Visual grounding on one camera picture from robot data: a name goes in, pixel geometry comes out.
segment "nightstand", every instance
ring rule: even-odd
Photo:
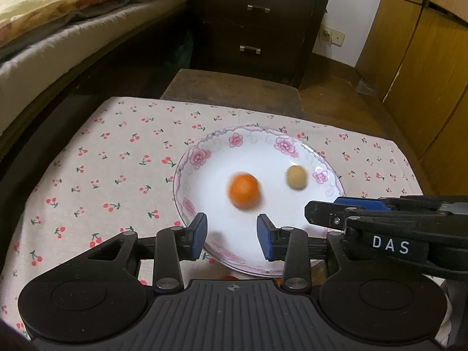
[[[193,0],[193,67],[299,87],[328,0]]]

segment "floral plate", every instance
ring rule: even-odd
[[[285,179],[291,165],[308,171],[308,185],[291,189]],[[311,225],[304,207],[311,201],[333,202],[343,196],[340,180],[315,150],[276,130],[234,127],[209,133],[182,156],[174,176],[174,200],[187,226],[197,212],[208,218],[205,249],[217,261],[255,276],[281,276],[284,262],[265,260],[257,239],[257,216],[265,213],[277,227],[293,226],[309,236],[325,237],[327,229]],[[250,173],[261,186],[255,209],[241,211],[227,195],[231,177]]]

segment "wooden stool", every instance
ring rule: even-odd
[[[161,100],[201,103],[304,118],[296,88],[265,80],[203,70],[180,70]]]

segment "tablecloth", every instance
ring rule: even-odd
[[[154,236],[181,225],[173,201],[175,166],[207,132],[238,125],[269,127],[300,138],[337,172],[351,197],[422,194],[393,141],[286,116],[223,106],[114,97],[94,112],[49,165],[27,200],[0,275],[0,318],[26,334],[17,299],[31,279],[125,230]],[[140,281],[151,283],[152,262]],[[206,252],[182,261],[192,278],[248,276]]]

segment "wooden floor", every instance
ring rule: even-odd
[[[382,103],[375,97],[356,93],[347,79],[336,76],[322,63],[312,62],[299,88],[305,118],[394,141],[406,155],[423,193],[435,194],[415,153]]]

